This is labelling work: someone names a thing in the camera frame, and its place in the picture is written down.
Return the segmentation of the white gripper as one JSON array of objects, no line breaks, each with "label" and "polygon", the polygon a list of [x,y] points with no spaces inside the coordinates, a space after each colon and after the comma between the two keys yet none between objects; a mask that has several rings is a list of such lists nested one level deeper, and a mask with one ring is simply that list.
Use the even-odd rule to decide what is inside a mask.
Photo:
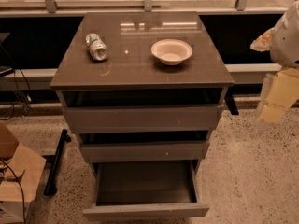
[{"label": "white gripper", "polygon": [[[273,28],[268,29],[250,45],[255,51],[271,49]],[[261,101],[258,104],[258,121],[262,125],[280,122],[287,111],[299,99],[299,70],[284,68],[275,75],[267,74],[263,80]]]}]

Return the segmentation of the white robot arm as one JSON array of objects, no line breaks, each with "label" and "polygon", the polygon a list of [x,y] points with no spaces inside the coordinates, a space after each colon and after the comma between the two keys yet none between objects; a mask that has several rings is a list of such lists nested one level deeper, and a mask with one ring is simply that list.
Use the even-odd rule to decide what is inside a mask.
[{"label": "white robot arm", "polygon": [[269,51],[281,69],[263,80],[261,101],[256,109],[255,124],[270,127],[278,124],[299,100],[299,0],[295,0],[275,26],[268,29],[250,48]]}]

